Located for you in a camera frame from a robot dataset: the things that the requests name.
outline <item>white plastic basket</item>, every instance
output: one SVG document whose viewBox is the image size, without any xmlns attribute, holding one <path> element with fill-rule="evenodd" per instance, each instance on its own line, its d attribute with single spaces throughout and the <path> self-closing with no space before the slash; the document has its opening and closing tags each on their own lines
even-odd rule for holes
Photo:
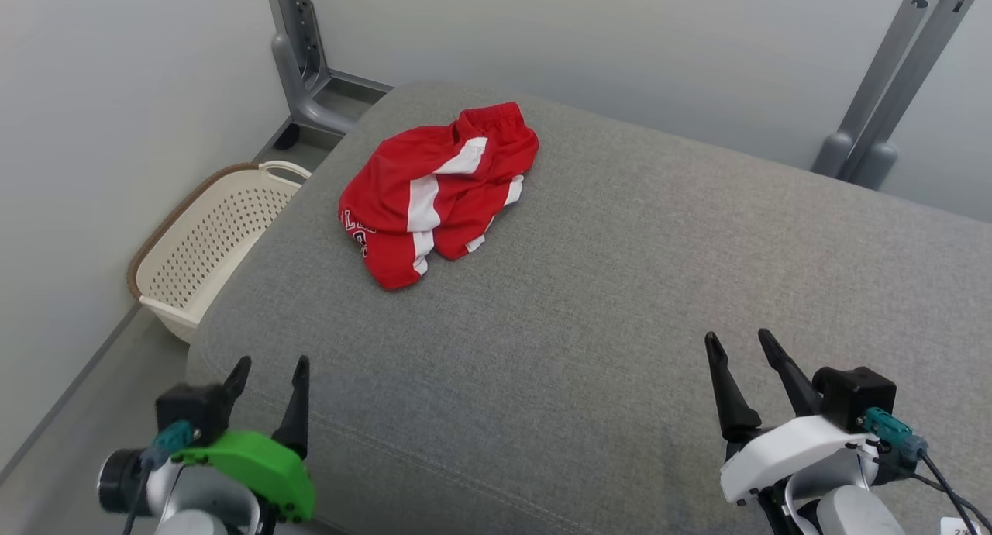
<svg viewBox="0 0 992 535">
<path fill-rule="evenodd" d="M 300 188 L 273 168 L 311 175 L 284 160 L 224 168 L 164 220 L 131 262 L 132 294 L 181 340 L 192 341 L 217 292 Z"/>
</svg>

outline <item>basket handle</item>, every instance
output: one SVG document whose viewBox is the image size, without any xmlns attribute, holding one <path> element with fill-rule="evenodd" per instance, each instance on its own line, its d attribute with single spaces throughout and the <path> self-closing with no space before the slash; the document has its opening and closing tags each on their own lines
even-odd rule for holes
<svg viewBox="0 0 992 535">
<path fill-rule="evenodd" d="M 305 179 L 308 179 L 309 177 L 311 177 L 311 172 L 310 171 L 305 170 L 305 168 L 300 167 L 300 165 L 298 165 L 298 164 L 292 164 L 292 163 L 290 163 L 290 161 L 287 161 L 287 160 L 286 161 L 285 160 L 273 160 L 273 161 L 270 160 L 270 161 L 267 161 L 266 163 L 262 163 L 262 164 L 259 164 L 258 165 L 258 170 L 259 171 L 265 172 L 265 174 L 269 174 L 270 177 L 276 178 L 277 181 L 284 181 L 284 178 L 276 177 L 275 174 L 272 174 L 272 172 L 269 172 L 270 168 L 282 168 L 283 171 L 294 172 L 295 174 L 301 175 L 301 177 L 304 178 L 304 181 L 305 181 Z"/>
</svg>

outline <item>elastic waistband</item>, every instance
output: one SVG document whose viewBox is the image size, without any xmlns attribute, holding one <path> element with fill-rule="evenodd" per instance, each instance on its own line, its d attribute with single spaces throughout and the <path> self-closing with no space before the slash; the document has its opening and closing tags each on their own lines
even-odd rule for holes
<svg viewBox="0 0 992 535">
<path fill-rule="evenodd" d="M 467 119 L 471 124 L 486 124 L 500 121 L 500 119 L 520 119 L 520 121 L 523 121 L 524 115 L 520 112 L 520 105 L 510 102 L 493 105 L 492 107 L 467 109 L 461 111 L 461 118 Z"/>
</svg>

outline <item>gray cushion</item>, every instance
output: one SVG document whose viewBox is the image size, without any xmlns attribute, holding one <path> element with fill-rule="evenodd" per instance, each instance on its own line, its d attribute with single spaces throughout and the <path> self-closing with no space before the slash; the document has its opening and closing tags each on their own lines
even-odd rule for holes
<svg viewBox="0 0 992 535">
<path fill-rule="evenodd" d="M 384 292 L 336 219 L 388 136 L 520 103 L 541 138 L 487 242 Z M 727 504 L 704 357 L 716 330 L 766 424 L 790 419 L 757 340 L 811 374 L 867 365 L 953 485 L 992 511 L 992 226 L 533 97 L 428 83 L 362 118 L 203 320 L 192 381 L 255 367 L 234 426 L 272 430 L 312 359 L 322 520 L 369 533 L 765 533 Z M 910 532 L 953 515 L 879 489 Z"/>
</svg>

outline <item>metal bracket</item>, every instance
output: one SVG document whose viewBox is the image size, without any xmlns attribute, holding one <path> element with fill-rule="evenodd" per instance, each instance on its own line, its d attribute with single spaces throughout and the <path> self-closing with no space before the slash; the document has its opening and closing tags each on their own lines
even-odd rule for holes
<svg viewBox="0 0 992 535">
<path fill-rule="evenodd" d="M 888 140 L 974 0 L 903 0 L 844 120 L 812 171 L 878 189 L 896 164 Z"/>
<path fill-rule="evenodd" d="M 277 0 L 273 9 L 277 9 L 276 17 L 282 19 L 286 26 L 286 33 L 278 33 L 273 38 L 272 54 L 290 107 L 291 121 L 338 136 L 350 132 L 355 126 L 354 119 L 313 100 L 313 95 L 319 93 L 332 78 L 320 41 L 313 2 Z"/>
<path fill-rule="evenodd" d="M 305 66 L 302 68 L 304 87 L 307 91 L 316 93 L 330 81 L 330 69 L 323 56 L 323 43 L 320 43 L 320 29 L 316 24 L 313 1 L 297 0 L 297 13 L 300 16 L 300 38 L 305 59 Z"/>
<path fill-rule="evenodd" d="M 889 138 L 974 0 L 938 0 L 837 178 L 878 189 L 896 163 Z"/>
</svg>

